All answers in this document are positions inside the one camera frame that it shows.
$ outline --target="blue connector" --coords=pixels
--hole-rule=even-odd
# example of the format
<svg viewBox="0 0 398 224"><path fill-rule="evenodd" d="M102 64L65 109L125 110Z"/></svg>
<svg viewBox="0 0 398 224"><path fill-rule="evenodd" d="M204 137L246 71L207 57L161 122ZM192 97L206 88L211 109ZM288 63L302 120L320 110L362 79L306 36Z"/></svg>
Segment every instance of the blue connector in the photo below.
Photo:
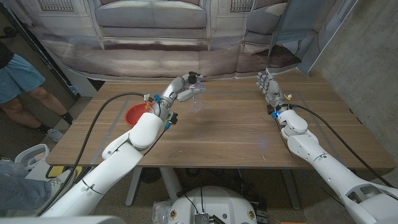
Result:
<svg viewBox="0 0 398 224"><path fill-rule="evenodd" d="M273 119L276 119L278 117L275 112L273 112L271 115Z"/></svg>
<svg viewBox="0 0 398 224"><path fill-rule="evenodd" d="M167 122L166 125L164 126L164 130L167 131L169 130L170 126L172 125L171 122Z"/></svg>
<svg viewBox="0 0 398 224"><path fill-rule="evenodd" d="M159 102L160 101L160 96L158 94L155 95L155 101Z"/></svg>

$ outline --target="wooden table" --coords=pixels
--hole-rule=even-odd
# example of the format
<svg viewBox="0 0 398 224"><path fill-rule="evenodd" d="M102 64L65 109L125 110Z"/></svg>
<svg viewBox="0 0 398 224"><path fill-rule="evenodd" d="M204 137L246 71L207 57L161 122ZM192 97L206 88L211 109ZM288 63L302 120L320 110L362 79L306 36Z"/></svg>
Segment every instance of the wooden table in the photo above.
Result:
<svg viewBox="0 0 398 224"><path fill-rule="evenodd" d="M292 103L318 113L373 168L392 169L392 158L369 131L351 114L349 108L318 73L306 78L298 71L276 76L284 93L292 94ZM75 123L55 146L46 161L51 165L70 166L83 144L87 130L110 97L127 91L160 94L169 82L106 82ZM217 167L297 169L279 136L267 102L256 86L255 78L203 82L204 111L189 112L189 102L175 102L178 123L172 126L139 163L142 167ZM126 111L143 102L138 96L124 96L112 101L102 112L86 146L80 165L99 164L102 150L131 127L124 121ZM304 110L296 112L307 120L309 129L331 155L350 169L364 166L334 137L331 131ZM299 160L305 167L309 165Z"/></svg>

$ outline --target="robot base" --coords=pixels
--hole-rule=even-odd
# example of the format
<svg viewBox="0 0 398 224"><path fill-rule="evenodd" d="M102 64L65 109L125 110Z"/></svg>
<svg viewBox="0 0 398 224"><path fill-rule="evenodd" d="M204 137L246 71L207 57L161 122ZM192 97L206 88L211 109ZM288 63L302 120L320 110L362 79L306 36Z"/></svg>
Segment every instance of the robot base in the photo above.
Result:
<svg viewBox="0 0 398 224"><path fill-rule="evenodd" d="M206 186L196 188L177 199L167 212L168 217L161 223L195 223L206 224L213 219L213 223L247 223L257 224L256 214L251 204L236 192L224 187Z"/></svg>

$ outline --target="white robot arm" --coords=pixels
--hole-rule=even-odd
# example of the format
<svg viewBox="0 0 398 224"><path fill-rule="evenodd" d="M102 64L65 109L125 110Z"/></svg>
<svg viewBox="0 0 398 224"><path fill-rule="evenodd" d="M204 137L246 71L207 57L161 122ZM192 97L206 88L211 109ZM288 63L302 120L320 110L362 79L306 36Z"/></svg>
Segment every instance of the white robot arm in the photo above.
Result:
<svg viewBox="0 0 398 224"><path fill-rule="evenodd" d="M307 161L335 191L349 214L358 224L396 223L398 190L363 180L329 155L317 137L308 130L307 122L290 110L282 91L269 73L259 73L257 85L266 96L269 112L284 127L281 135L289 150Z"/></svg>
<svg viewBox="0 0 398 224"><path fill-rule="evenodd" d="M165 130L177 122L178 114L169 110L174 100L187 101L193 95L206 91L205 88L196 91L184 89L189 79L196 81L201 77L190 72L175 78L161 96L155 96L157 103L153 106L154 113L144 113L131 130L111 142L102 153L104 161L55 202L42 217L89 215L103 195L143 158L139 151L155 142L164 127L164 121L167 121Z"/></svg>

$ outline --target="sock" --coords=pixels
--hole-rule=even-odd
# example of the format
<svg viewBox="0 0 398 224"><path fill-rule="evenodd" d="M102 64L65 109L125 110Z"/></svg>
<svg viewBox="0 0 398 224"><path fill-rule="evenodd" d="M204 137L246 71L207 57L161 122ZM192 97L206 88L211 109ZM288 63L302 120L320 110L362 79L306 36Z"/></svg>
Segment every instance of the sock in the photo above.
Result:
<svg viewBox="0 0 398 224"><path fill-rule="evenodd" d="M38 128L36 128L36 130L42 131L42 132L44 132L44 133L47 133L47 131L48 131L49 129L50 129L50 127L44 125L43 123L42 123Z"/></svg>
<svg viewBox="0 0 398 224"><path fill-rule="evenodd" d="M69 125L72 125L73 118L72 118L72 116L70 115L69 112L67 112L67 113L64 114L64 115L61 115L60 117L61 117L62 119L64 119Z"/></svg>

